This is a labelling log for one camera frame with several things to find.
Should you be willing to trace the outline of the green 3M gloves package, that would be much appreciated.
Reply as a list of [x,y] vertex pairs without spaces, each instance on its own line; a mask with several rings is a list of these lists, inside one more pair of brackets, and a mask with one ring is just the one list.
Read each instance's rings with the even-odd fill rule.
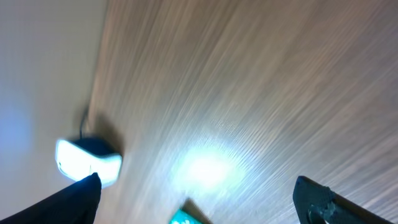
[[201,222],[183,210],[177,210],[170,219],[169,224],[201,224]]

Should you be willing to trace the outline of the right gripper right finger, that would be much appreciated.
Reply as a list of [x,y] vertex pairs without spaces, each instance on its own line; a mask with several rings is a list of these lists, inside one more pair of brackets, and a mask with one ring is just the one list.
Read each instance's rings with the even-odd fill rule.
[[302,175],[297,177],[293,201],[301,224],[392,224]]

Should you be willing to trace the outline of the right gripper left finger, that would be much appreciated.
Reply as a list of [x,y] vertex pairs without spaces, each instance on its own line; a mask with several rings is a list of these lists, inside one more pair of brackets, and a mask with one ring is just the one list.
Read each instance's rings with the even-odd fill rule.
[[101,198],[95,172],[42,201],[1,220],[1,224],[93,224]]

